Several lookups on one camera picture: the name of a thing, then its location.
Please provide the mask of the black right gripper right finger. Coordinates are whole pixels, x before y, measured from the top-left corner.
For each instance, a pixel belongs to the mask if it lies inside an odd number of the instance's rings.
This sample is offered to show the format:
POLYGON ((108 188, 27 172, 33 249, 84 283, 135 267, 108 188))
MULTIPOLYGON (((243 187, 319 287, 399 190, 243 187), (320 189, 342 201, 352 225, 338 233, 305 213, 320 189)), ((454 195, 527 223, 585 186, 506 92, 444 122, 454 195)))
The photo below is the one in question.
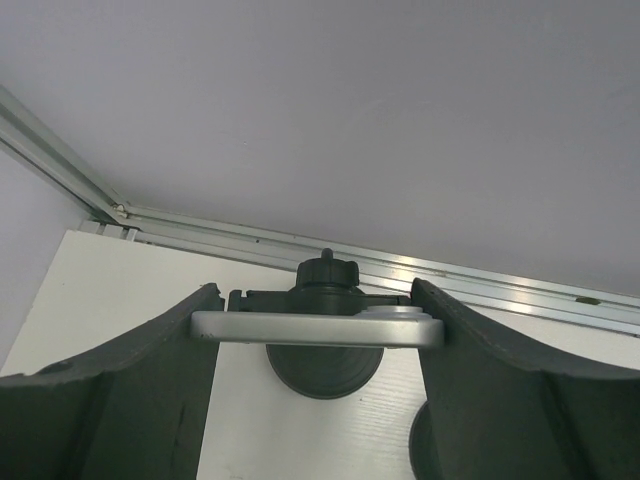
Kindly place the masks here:
POLYGON ((535 340, 414 280, 444 324, 419 352, 443 479, 636 479, 639 373, 535 340))

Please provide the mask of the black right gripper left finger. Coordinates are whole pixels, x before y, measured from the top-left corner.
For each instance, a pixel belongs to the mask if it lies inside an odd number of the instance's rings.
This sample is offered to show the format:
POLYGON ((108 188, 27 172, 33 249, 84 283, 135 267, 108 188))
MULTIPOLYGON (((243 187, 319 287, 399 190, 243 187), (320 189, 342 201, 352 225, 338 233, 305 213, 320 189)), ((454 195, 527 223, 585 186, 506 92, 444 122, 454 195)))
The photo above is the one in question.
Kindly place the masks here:
POLYGON ((1 379, 4 479, 194 479, 219 351, 190 335, 214 283, 122 335, 1 379))

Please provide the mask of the black phone silver edge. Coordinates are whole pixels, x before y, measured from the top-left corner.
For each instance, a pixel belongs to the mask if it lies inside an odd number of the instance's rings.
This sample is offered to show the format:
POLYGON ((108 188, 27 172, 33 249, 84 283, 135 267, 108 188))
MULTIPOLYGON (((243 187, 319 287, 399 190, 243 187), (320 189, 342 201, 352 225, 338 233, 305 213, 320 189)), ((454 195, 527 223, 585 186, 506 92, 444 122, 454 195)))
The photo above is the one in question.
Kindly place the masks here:
POLYGON ((444 323, 415 306, 372 306, 353 316, 198 311, 191 335, 202 340, 289 346, 439 348, 444 323))

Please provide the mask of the black phone stand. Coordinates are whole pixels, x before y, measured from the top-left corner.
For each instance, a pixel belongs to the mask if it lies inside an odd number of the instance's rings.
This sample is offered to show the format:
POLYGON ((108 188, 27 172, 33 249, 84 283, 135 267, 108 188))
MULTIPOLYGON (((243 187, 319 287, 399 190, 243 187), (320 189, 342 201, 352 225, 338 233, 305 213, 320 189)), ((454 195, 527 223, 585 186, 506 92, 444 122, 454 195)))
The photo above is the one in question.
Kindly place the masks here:
POLYGON ((442 479, 428 401, 425 401, 420 407, 411 425, 409 459, 414 477, 417 480, 442 479))
POLYGON ((288 290, 233 290, 228 310, 292 314, 302 319, 284 344, 266 352, 277 377, 294 392, 319 400, 346 397, 364 387, 383 359, 382 347, 359 347, 355 338, 372 308, 408 307, 406 295, 367 294, 359 288, 359 265, 334 257, 330 248, 301 262, 288 290))

